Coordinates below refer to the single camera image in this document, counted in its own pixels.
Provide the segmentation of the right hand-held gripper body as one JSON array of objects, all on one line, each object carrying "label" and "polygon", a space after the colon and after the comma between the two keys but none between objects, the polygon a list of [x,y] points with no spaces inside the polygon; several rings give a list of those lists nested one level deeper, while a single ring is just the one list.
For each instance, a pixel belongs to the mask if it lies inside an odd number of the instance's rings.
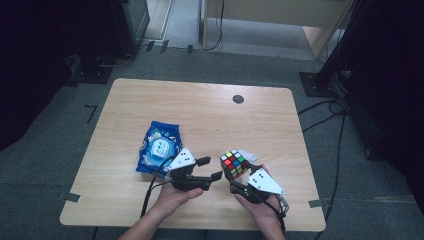
[{"label": "right hand-held gripper body", "polygon": [[253,204],[263,203],[271,195],[279,196],[285,193],[285,190],[264,168],[251,174],[245,184],[239,183],[242,185],[242,192],[239,195]]}]

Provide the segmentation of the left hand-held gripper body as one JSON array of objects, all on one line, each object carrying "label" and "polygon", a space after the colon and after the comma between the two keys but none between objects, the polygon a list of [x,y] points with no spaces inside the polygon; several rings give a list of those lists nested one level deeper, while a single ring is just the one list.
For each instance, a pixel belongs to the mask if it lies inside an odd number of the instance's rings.
[{"label": "left hand-held gripper body", "polygon": [[177,190],[187,192],[196,188],[208,191],[212,183],[211,177],[199,177],[193,175],[196,158],[188,148],[183,148],[173,161],[167,166],[171,178],[171,184]]}]

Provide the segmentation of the white wet wipe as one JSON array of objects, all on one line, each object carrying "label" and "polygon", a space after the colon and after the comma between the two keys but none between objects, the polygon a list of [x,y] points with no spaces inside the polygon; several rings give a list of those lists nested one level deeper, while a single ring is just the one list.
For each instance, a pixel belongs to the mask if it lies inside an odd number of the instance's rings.
[{"label": "white wet wipe", "polygon": [[258,160],[258,157],[255,154],[246,150],[240,150],[240,154],[251,164],[255,164]]}]

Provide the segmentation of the multicoloured puzzle cube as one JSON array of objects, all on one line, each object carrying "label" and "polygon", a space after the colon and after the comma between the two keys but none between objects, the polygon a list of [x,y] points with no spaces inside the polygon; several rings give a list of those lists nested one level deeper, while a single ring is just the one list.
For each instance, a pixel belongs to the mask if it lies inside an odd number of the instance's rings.
[{"label": "multicoloured puzzle cube", "polygon": [[227,180],[235,181],[249,168],[250,163],[236,149],[227,151],[220,157],[221,167]]}]

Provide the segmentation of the blue wet wipes packet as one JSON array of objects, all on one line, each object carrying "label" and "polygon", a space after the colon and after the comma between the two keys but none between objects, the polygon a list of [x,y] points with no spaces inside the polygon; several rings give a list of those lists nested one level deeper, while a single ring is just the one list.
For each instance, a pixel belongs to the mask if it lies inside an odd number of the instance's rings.
[{"label": "blue wet wipes packet", "polygon": [[182,149],[179,126],[152,121],[139,149],[138,172],[153,173]]}]

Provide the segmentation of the person's right hand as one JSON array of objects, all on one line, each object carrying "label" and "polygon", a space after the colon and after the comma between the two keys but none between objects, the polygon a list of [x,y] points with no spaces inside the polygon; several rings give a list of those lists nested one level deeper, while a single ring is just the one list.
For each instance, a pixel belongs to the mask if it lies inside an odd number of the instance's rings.
[{"label": "person's right hand", "polygon": [[271,195],[265,203],[260,204],[250,203],[239,194],[235,194],[234,197],[252,215],[261,231],[280,227],[280,221],[275,213],[280,209],[280,202],[276,196]]}]

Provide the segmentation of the person's left hand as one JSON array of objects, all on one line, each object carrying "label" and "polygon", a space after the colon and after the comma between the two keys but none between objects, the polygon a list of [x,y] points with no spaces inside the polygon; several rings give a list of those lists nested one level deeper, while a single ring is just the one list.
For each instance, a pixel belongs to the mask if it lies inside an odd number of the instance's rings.
[{"label": "person's left hand", "polygon": [[203,190],[200,188],[183,192],[175,189],[172,184],[167,183],[161,187],[160,194],[150,211],[159,219],[164,220],[171,216],[180,206],[202,194]]}]

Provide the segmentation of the black cabinet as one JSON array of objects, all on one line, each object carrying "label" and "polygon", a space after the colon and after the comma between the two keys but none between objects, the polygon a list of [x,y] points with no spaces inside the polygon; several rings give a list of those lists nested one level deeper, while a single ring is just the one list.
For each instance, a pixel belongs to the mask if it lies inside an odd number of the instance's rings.
[{"label": "black cabinet", "polygon": [[147,0],[110,0],[123,56],[134,56],[144,39],[150,15]]}]

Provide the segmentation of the light wooden furniture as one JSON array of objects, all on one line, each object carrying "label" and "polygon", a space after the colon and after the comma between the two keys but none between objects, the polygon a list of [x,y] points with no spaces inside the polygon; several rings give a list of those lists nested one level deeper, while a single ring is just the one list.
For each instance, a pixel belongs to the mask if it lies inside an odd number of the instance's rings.
[{"label": "light wooden furniture", "polygon": [[319,58],[342,26],[356,0],[201,0],[207,41],[207,19],[224,19],[302,26],[309,47]]}]

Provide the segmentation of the dark curtain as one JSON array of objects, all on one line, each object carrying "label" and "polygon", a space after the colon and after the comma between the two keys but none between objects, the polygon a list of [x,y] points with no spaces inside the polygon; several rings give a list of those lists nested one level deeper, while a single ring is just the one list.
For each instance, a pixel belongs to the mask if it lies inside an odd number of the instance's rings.
[{"label": "dark curtain", "polygon": [[424,0],[364,0],[345,37],[349,92],[378,128],[371,149],[424,214]]},{"label": "dark curtain", "polygon": [[83,31],[108,0],[0,0],[0,151],[21,139],[85,59]]}]

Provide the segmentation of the black stand base with post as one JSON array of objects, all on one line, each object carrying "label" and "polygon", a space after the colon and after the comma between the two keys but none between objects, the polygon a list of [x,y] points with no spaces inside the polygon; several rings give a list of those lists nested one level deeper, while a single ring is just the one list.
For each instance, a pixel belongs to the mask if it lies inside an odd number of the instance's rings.
[{"label": "black stand base with post", "polygon": [[338,97],[334,88],[333,75],[339,69],[348,68],[348,50],[358,22],[367,6],[367,0],[339,0],[335,10],[331,10],[331,18],[324,26],[303,28],[313,55],[321,58],[336,31],[340,36],[331,54],[322,68],[316,72],[300,72],[299,77],[307,96]]}]

